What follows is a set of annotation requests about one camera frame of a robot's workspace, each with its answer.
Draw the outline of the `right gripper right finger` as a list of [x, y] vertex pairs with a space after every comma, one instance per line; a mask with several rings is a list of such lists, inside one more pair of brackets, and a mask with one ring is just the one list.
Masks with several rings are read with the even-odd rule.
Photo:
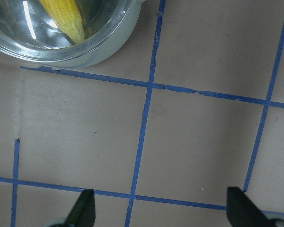
[[232, 227], [275, 227], [239, 187], [227, 188], [226, 216]]

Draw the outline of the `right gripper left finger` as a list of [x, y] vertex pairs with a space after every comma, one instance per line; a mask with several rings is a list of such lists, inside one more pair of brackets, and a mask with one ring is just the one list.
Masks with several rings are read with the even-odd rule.
[[93, 227], [96, 220], [93, 189], [83, 190], [68, 214], [65, 227]]

